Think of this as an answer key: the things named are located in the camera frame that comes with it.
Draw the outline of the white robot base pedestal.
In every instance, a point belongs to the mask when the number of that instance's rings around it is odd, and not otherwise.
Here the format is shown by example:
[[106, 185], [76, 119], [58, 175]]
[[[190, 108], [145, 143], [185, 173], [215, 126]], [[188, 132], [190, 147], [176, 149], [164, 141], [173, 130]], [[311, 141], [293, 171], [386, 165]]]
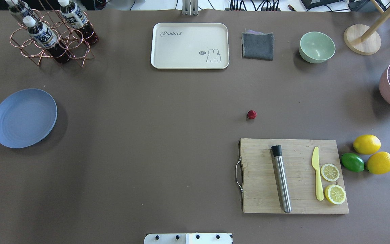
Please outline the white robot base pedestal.
[[232, 244], [231, 233], [151, 233], [144, 244]]

